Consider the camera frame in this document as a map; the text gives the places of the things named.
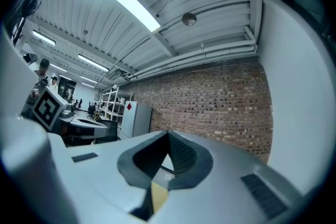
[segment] vent grille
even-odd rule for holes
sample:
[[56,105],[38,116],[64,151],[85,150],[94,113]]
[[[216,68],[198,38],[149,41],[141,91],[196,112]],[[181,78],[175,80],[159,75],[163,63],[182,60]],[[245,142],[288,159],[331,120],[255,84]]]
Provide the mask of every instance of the vent grille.
[[276,217],[287,210],[282,201],[256,175],[247,175],[241,178],[250,191],[254,200],[264,211],[268,219]]
[[82,161],[86,161],[87,159],[92,159],[92,158],[95,158],[95,157],[98,157],[98,155],[96,153],[89,153],[89,154],[84,154],[84,155],[79,155],[79,156],[75,156],[75,157],[72,157],[72,160],[74,163],[77,163],[77,162],[82,162]]
[[111,75],[108,76],[109,80],[113,80],[114,78],[116,78],[117,73],[113,72]]

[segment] ceiling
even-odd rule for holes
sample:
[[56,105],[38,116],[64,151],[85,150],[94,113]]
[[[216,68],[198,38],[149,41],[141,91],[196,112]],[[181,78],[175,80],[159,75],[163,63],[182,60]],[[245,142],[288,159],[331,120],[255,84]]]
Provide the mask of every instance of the ceiling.
[[[123,84],[158,72],[160,73],[204,62],[249,56],[231,50],[216,57],[216,46],[258,37],[261,20],[261,0],[139,0],[156,18],[160,28],[151,33],[127,9],[115,0],[43,0],[34,16],[26,21],[23,35],[40,57],[66,69],[67,77],[82,81],[80,76],[98,81],[98,89],[108,89],[113,84]],[[197,17],[193,26],[182,23],[182,15],[192,12]],[[249,36],[246,26],[252,31]],[[56,41],[56,46],[36,39],[36,30]],[[198,60],[187,56],[199,50],[211,50]],[[108,69],[104,73],[80,59],[78,54]],[[179,65],[183,59],[186,65]]]

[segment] pipe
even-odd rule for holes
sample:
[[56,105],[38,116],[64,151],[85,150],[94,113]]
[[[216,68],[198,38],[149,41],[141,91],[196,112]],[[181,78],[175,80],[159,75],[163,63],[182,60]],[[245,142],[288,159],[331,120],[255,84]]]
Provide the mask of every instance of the pipe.
[[161,72],[157,72],[155,74],[150,74],[150,75],[140,77],[140,78],[134,78],[131,81],[138,81],[138,80],[146,79],[146,78],[149,78],[149,77],[152,77],[152,76],[157,76],[157,75],[160,75],[160,74],[163,74],[163,73],[167,73],[167,72],[171,72],[171,71],[177,71],[177,70],[187,68],[187,67],[198,66],[200,64],[206,64],[206,63],[209,63],[209,62],[221,61],[221,60],[225,60],[225,59],[231,58],[231,57],[240,57],[240,56],[247,56],[247,55],[252,56],[252,55],[254,55],[254,52],[241,52],[241,53],[238,53],[238,54],[235,54],[235,55],[226,55],[226,56],[215,57],[215,58],[212,58],[212,59],[207,59],[206,61],[204,60],[204,61],[201,61],[201,62],[187,63],[187,64],[182,65],[182,66],[173,67],[173,68],[161,71]]
[[256,38],[252,34],[250,28],[248,28],[246,25],[244,26],[244,30],[245,30],[246,34],[248,35],[248,37],[250,38],[250,40],[254,40],[254,41],[256,40]]
[[184,68],[184,67],[189,66],[191,62],[195,62],[195,61],[198,61],[198,60],[204,59],[204,58],[210,58],[209,60],[212,61],[212,60],[214,60],[214,58],[215,59],[216,58],[221,58],[223,55],[236,54],[236,53],[240,53],[240,52],[251,52],[251,51],[254,51],[254,50],[255,50],[255,46],[250,45],[250,46],[247,46],[247,47],[225,49],[225,50],[222,50],[222,51],[211,52],[211,53],[208,53],[206,55],[194,56],[194,57],[190,57],[188,59],[184,59],[184,60],[181,60],[181,61],[178,61],[178,62],[171,63],[170,65],[165,66],[165,67],[156,68],[154,70],[145,72],[137,78],[138,79],[143,79],[145,77],[154,76],[154,75],[157,75],[159,73],[169,72],[169,71],[172,71],[172,70],[176,70],[176,67]]
[[176,62],[178,60],[185,59],[185,58],[188,58],[188,57],[191,57],[191,56],[195,56],[195,55],[198,55],[198,54],[203,54],[205,52],[210,52],[210,51],[215,51],[215,50],[222,50],[222,49],[227,49],[227,48],[233,48],[233,47],[240,47],[240,46],[246,46],[246,45],[253,45],[253,44],[255,44],[256,41],[255,41],[255,38],[253,37],[252,32],[249,30],[249,28],[247,26],[244,26],[244,29],[245,29],[245,31],[246,31],[246,33],[247,33],[247,35],[249,37],[250,37],[250,35],[252,36],[251,40],[236,41],[236,42],[231,42],[231,43],[226,43],[226,44],[220,44],[220,45],[216,45],[216,46],[212,46],[212,47],[208,47],[208,48],[204,48],[204,49],[198,49],[196,51],[191,51],[191,52],[188,52],[186,54],[175,56],[175,57],[170,58],[168,60],[162,61],[162,62],[157,63],[155,65],[152,65],[150,67],[147,67],[147,68],[145,68],[143,70],[140,70],[140,71],[134,73],[133,75],[129,75],[127,77],[128,78],[133,78],[135,76],[138,76],[140,74],[143,74],[143,73],[145,73],[147,71],[150,71],[150,70],[153,70],[155,68],[161,67],[161,66],[166,65],[168,63]]

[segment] computer monitor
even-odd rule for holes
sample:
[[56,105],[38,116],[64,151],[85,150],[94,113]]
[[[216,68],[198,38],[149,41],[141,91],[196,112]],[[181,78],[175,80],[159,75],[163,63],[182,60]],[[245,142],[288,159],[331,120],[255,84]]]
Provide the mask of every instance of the computer monitor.
[[33,106],[33,114],[44,127],[51,131],[57,117],[66,107],[67,101],[46,86]]
[[23,56],[23,59],[30,66],[32,63],[37,61],[37,55],[36,54],[26,54]]

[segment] metal shelving unit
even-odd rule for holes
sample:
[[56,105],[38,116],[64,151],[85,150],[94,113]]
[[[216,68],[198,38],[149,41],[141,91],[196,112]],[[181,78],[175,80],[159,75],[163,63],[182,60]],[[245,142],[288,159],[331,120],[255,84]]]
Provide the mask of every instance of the metal shelving unit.
[[[133,96],[133,92],[128,93],[128,92],[124,92],[122,90],[119,90],[119,87],[117,88],[117,90],[110,90],[109,92],[103,93],[99,102],[99,107],[102,103],[106,104],[105,106],[102,106],[100,109],[104,112],[104,116],[103,119],[104,120],[113,120],[113,117],[116,119],[116,121],[118,121],[118,118],[122,118],[123,114],[120,114],[120,108],[122,106],[125,106],[124,104],[122,104],[120,102],[120,98],[124,97],[126,98],[130,98],[129,101],[132,100],[132,96]],[[113,104],[112,110],[109,110],[109,106]]]

